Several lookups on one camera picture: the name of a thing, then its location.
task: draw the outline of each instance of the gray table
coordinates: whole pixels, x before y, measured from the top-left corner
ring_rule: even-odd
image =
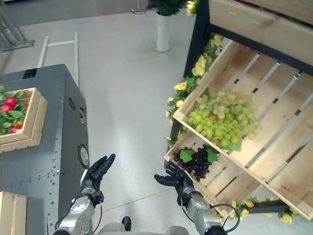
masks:
[[[54,232],[54,224],[80,191],[84,167],[78,146],[88,150],[85,101],[65,65],[1,75],[7,91],[36,87],[48,101],[39,146],[2,153],[2,189],[27,196],[26,234]]]

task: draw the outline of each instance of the yellow flower vine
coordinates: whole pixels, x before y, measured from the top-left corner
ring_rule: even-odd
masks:
[[[197,7],[199,5],[198,0],[188,1],[187,2],[187,12],[190,10],[192,14],[195,14],[197,11]],[[217,58],[216,51],[219,49],[222,51],[222,40],[223,37],[218,34],[211,34],[210,39],[204,49],[202,55],[199,56],[195,67],[192,69],[192,77],[183,77],[182,82],[178,83],[174,86],[175,95],[172,97],[168,97],[167,106],[170,107],[168,111],[166,111],[166,117],[169,118],[170,125],[173,125],[173,114],[174,112],[184,104],[187,96],[200,84],[200,79],[207,72]],[[181,127],[179,131],[179,135],[177,136],[177,140],[182,139],[182,135],[187,132],[186,128]],[[175,144],[176,140],[167,139],[167,145],[172,147]]]
[[[265,201],[274,201],[276,199],[274,199],[273,197],[269,197],[269,196],[265,196]],[[247,210],[247,208],[253,208],[255,203],[260,202],[256,197],[250,197],[248,198],[246,201],[243,202],[238,202],[233,200],[231,202],[232,207],[234,207],[238,213],[240,214],[240,219],[243,219],[244,217],[246,217],[249,214],[249,210]],[[216,212],[218,217],[220,218],[220,221],[223,221],[224,218],[221,214],[219,214],[218,212]],[[267,215],[268,217],[272,217],[272,213],[264,213],[265,215]],[[293,216],[298,216],[299,213],[294,211],[293,209],[290,208],[289,211],[285,211],[285,212],[279,212],[277,213],[278,219],[281,222],[284,223],[288,223],[291,224],[292,223],[292,217]],[[237,215],[234,211],[232,211],[229,214],[229,218],[231,219],[237,219]]]

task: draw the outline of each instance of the black metal frame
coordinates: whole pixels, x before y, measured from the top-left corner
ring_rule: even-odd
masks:
[[[289,55],[286,55],[280,51],[270,48],[264,44],[246,38],[242,35],[229,31],[227,29],[218,27],[211,24],[209,19],[209,1],[200,0],[197,17],[195,21],[195,26],[192,34],[192,39],[188,51],[184,76],[192,76],[191,69],[196,64],[199,56],[203,53],[206,46],[207,40],[209,39],[211,33],[217,33],[224,37],[227,37],[233,41],[236,41],[242,45],[255,49],[263,54],[277,59],[289,66],[295,67],[300,71],[303,71],[311,76],[313,76],[313,66],[304,63],[298,59],[295,59]],[[174,120],[171,139],[176,140],[180,129],[180,123]],[[260,202],[256,203],[254,208],[248,208],[250,213],[266,213],[266,212],[287,212],[289,211],[289,206],[284,202],[278,200],[274,202]]]

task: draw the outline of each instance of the robotic arm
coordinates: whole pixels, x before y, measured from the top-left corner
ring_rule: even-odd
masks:
[[[115,159],[115,154],[101,158],[86,172],[81,193],[74,199],[69,211],[56,223],[53,235],[86,235],[96,205],[103,202],[100,183]]]
[[[235,208],[228,204],[209,205],[201,193],[195,191],[192,180],[182,169],[170,162],[167,166],[166,173],[169,175],[155,175],[156,181],[165,186],[175,187],[178,193],[177,203],[187,208],[187,212],[184,209],[183,211],[195,223],[200,235],[227,235],[228,232],[233,231],[239,225],[240,215]],[[227,206],[235,210],[238,221],[232,229],[225,231],[219,223],[218,217],[212,211],[212,208],[218,206]]]

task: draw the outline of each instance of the grape bunch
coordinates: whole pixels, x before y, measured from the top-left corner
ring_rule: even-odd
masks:
[[[184,163],[180,158],[180,151],[174,152],[174,160],[178,166],[182,169],[186,170],[189,174],[193,173],[196,180],[199,182],[200,179],[205,179],[205,175],[209,173],[209,166],[212,165],[208,161],[207,148],[211,148],[210,146],[204,144],[203,148],[198,148],[198,151],[195,152],[191,148],[184,148],[184,150],[192,150],[192,160]]]
[[[238,91],[211,92],[198,97],[187,123],[208,140],[224,148],[240,144],[245,135],[250,140],[255,138],[257,108],[248,95]]]

